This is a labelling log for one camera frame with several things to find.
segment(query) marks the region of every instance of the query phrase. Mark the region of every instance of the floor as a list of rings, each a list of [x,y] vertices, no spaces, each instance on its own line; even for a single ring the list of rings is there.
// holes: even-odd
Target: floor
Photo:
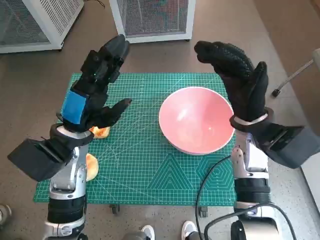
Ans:
[[[318,0],[253,0],[288,75],[311,60],[320,48]],[[312,129],[320,135],[320,71],[312,65],[292,81],[294,92]]]
[[[94,1],[85,9],[65,40],[62,52],[46,51],[3,55],[0,57],[0,203],[13,209],[12,222],[0,232],[0,239],[40,239],[47,205],[32,201],[36,183],[8,160],[7,154],[26,137],[48,136],[56,121],[70,75],[79,69],[89,50],[98,50],[117,34],[111,10]],[[287,125],[305,123],[301,107],[290,85],[276,100],[268,97],[286,78],[276,50],[269,39],[252,0],[198,0],[193,39],[141,43],[131,46],[123,72],[211,72],[210,65],[197,61],[193,46],[198,40],[223,41],[243,48],[256,64],[268,64],[270,84],[267,105],[276,121]],[[273,201],[290,217],[298,239],[320,239],[320,216],[299,169],[292,170],[270,161]],[[209,208],[205,224],[232,211],[231,207]],[[185,220],[194,220],[193,207],[124,206],[114,217],[107,205],[89,205],[85,232],[90,239],[120,240],[127,231],[145,224],[155,228],[157,239],[178,240]],[[210,235],[215,240],[230,239],[230,223],[218,224]],[[284,239],[291,239],[283,227]]]

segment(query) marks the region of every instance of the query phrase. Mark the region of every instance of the blue patch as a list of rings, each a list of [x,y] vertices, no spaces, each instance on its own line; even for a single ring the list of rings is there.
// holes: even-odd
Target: blue patch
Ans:
[[[62,109],[62,117],[70,123],[80,124],[86,100],[85,97],[69,91]]]

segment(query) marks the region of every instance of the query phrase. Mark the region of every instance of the robotic arm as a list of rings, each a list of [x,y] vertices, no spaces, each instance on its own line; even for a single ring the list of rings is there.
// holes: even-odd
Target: robotic arm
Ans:
[[[320,140],[308,127],[273,123],[273,111],[265,107],[268,87],[265,62],[254,68],[245,52],[229,43],[199,41],[194,50],[201,63],[211,64],[220,75],[234,111],[230,119],[236,129],[231,153],[234,212],[268,204],[271,202],[268,158],[298,168],[319,152]],[[205,228],[206,239],[209,227]],[[281,239],[274,208],[260,206],[239,215],[232,224],[231,240],[256,239]]]
[[[50,129],[50,139],[26,139],[8,158],[37,182],[50,179],[47,221],[43,239],[88,239],[81,231],[86,220],[86,155],[94,135],[89,128],[113,126],[131,103],[125,98],[112,108],[104,106],[108,84],[120,75],[129,52],[123,35],[91,50],[82,75],[70,88],[57,117],[62,123]]]

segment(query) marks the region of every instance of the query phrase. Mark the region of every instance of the triangle pattern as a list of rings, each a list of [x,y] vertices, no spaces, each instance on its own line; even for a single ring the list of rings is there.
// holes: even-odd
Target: triangle pattern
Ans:
[[[192,189],[187,176],[171,153],[166,156],[147,188],[167,190]]]

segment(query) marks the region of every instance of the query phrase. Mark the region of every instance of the pink bowl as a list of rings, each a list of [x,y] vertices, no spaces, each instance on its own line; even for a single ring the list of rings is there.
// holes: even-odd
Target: pink bowl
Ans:
[[[205,155],[223,148],[234,128],[230,104],[217,92],[204,87],[186,87],[164,100],[159,124],[164,136],[178,150]]]

